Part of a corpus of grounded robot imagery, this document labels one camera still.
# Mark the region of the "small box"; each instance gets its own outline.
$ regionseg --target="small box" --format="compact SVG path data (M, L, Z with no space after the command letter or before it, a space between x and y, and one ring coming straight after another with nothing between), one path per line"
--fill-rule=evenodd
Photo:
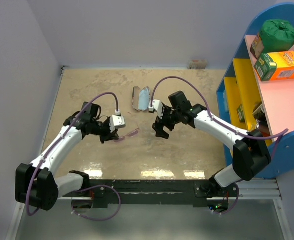
M262 53L254 68L262 82L294 79L294 51Z
M237 108L238 118L241 123L245 122L245 115L243 114L242 105Z

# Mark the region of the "yellow shelf panel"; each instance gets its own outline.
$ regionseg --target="yellow shelf panel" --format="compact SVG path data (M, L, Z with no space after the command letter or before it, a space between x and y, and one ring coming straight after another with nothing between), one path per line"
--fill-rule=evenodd
M226 96L228 101L231 124L240 129L246 129L246 123L240 122L237 114L237 108L241 104L237 80L235 77L225 77L224 83L226 88Z
M251 131L256 125L256 120L252 115L253 109L256 103L261 102L256 78L250 59L235 58L233 60L233 67L237 79L243 114L245 116L246 129ZM266 140L267 146L271 143L271 140Z

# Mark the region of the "green bag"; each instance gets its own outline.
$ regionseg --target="green bag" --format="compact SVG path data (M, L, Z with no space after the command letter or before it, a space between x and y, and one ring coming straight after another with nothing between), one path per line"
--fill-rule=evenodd
M250 51L258 58L260 54L285 52L294 45L294 27L281 19L267 20L253 41Z

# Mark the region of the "blue shelf frame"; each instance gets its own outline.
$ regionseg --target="blue shelf frame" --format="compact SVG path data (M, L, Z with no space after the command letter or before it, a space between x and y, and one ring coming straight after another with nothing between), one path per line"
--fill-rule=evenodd
M258 14L248 26L240 44L237 48L234 58L237 59L249 59L249 53L246 47L246 42L244 37L246 35L256 35L261 29L263 23L269 19L284 19L289 21L294 27L294 3L292 2L283 2L276 5L273 5L260 14ZM228 69L223 77L231 77L235 78L235 71L233 67L232 60L228 66ZM230 123L230 115L229 112L225 110L225 105L228 103L223 97L223 93L225 92L224 81L221 81L218 89L217 89L217 101L219 108L219 116L224 121ZM224 154L225 154L225 162L226 165L232 164L232 156L230 150L224 145ZM271 153L274 148L274 143L268 147L269 152ZM261 173L259 173L257 178L264 179L273 179L283 173L286 173L290 170L294 169L294 131L286 134L280 143L278 144L277 150L275 152L274 158L269 166L267 166Z

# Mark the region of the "beige floor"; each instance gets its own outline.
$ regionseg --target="beige floor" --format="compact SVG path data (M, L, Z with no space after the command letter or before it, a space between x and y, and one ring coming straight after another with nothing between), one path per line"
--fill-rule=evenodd
M225 70L164 69L68 69L65 70L45 147L54 139L64 120L79 111L84 101L99 93L112 91L119 100L126 127L119 135L139 128L139 133L124 141L100 144L99 137L86 136L67 156L58 169L60 177L70 170L86 172L96 179L208 179L225 167L222 144L199 130L178 124L168 140L156 138L151 125L155 114L136 112L131 108L132 87L151 89L163 77L179 76L193 83L206 97L211 110L218 115L216 89ZM169 104L168 96L185 92L192 104L203 104L192 88L176 79L164 81L155 99ZM98 99L102 115L114 112L111 96Z

